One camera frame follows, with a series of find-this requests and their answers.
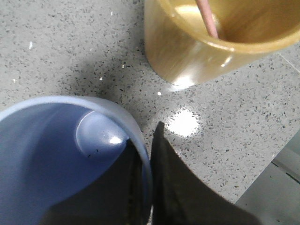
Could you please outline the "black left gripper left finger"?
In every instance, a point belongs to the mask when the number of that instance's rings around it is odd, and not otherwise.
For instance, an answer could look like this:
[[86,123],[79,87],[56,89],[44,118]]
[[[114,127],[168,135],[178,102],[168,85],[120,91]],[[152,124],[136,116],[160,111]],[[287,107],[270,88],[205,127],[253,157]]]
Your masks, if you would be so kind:
[[42,225],[142,225],[142,162],[130,140],[96,181],[51,207]]

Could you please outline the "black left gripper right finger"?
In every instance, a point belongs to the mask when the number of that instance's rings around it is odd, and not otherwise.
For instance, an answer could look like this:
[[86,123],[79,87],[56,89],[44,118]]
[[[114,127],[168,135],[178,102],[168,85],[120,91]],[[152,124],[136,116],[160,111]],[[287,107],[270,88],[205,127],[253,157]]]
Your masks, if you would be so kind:
[[205,185],[164,137],[164,123],[153,134],[154,225],[258,225],[254,215],[235,206]]

